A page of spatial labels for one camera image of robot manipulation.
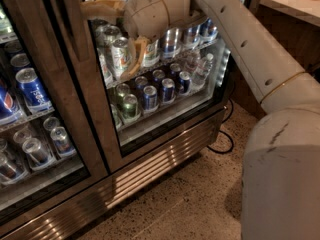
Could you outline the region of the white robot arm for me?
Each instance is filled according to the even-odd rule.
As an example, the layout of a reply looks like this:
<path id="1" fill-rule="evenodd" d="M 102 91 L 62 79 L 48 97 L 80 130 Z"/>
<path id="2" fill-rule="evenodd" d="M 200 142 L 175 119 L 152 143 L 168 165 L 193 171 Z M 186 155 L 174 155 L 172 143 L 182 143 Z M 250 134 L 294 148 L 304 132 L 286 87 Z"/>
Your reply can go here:
<path id="1" fill-rule="evenodd" d="M 266 115 L 248 139 L 242 240 L 320 240 L 320 85 L 239 0 L 91 0 L 84 18 L 124 20 L 137 74 L 147 44 L 211 18 Z"/>

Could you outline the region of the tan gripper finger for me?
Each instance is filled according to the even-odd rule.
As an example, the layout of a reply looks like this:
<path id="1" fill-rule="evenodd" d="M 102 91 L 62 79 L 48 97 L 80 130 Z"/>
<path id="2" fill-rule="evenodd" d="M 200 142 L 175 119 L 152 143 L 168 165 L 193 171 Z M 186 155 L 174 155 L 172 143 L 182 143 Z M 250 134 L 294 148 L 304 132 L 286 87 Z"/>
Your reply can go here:
<path id="1" fill-rule="evenodd" d="M 80 3 L 82 15 L 87 20 L 101 19 L 115 23 L 124 15 L 123 0 L 90 0 Z"/>
<path id="2" fill-rule="evenodd" d="M 137 39 L 130 38 L 128 40 L 128 49 L 132 59 L 129 63 L 128 69 L 121 74 L 121 81 L 130 80 L 138 73 L 142 65 L 144 53 L 148 44 L 149 40 L 141 36 L 139 36 Z"/>

